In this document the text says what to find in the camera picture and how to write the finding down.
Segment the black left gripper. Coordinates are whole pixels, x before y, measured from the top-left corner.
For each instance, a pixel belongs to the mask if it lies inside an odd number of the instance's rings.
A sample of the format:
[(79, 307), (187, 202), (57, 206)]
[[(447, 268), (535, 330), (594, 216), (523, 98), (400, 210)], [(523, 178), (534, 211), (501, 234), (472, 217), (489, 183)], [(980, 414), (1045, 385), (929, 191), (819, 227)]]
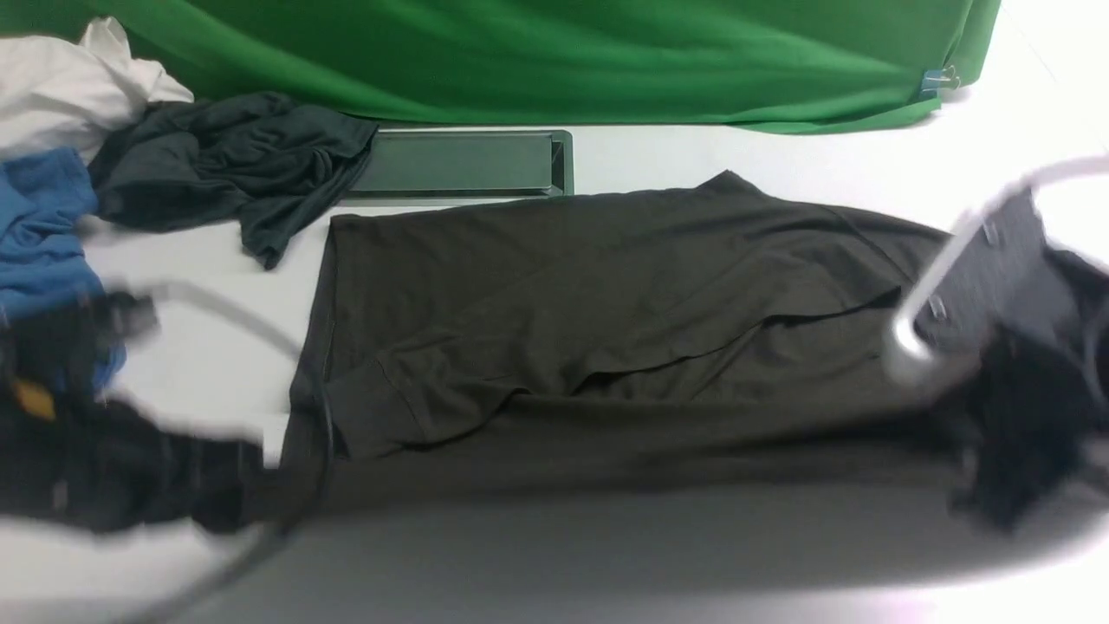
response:
[(237, 533), (247, 491), (267, 474), (263, 447), (235, 436), (163, 429), (125, 400), (60, 399), (55, 522), (94, 534), (190, 520)]

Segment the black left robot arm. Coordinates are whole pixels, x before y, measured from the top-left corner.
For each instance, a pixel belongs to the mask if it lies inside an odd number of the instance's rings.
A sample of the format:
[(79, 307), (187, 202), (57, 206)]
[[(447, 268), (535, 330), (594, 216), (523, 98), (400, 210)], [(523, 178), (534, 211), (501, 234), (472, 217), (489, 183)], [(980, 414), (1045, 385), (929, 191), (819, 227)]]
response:
[(157, 424), (103, 392), (128, 340), (153, 333), (153, 296), (106, 291), (3, 320), (3, 514), (94, 534), (190, 520), (246, 525), (257, 442)]

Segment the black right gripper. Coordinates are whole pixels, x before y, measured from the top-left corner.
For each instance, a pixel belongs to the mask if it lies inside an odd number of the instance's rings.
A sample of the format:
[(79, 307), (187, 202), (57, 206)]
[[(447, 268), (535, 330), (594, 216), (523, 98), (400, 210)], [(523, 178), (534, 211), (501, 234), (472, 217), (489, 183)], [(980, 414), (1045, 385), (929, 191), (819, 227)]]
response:
[(1106, 494), (1106, 466), (1086, 453), (1106, 439), (1106, 273), (1047, 252), (993, 323), (973, 388), (978, 440), (955, 510), (1013, 530), (1064, 485)]

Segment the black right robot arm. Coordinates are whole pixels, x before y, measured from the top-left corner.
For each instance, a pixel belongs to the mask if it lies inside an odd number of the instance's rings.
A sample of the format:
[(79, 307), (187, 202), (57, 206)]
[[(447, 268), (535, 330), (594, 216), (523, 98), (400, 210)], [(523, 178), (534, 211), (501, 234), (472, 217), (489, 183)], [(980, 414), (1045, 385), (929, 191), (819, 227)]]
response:
[(912, 380), (975, 361), (973, 469), (956, 509), (1010, 532), (1065, 485), (1106, 494), (1106, 467), (1086, 449), (1106, 439), (1106, 272), (1054, 248), (1030, 190), (958, 226), (892, 339), (920, 342)]

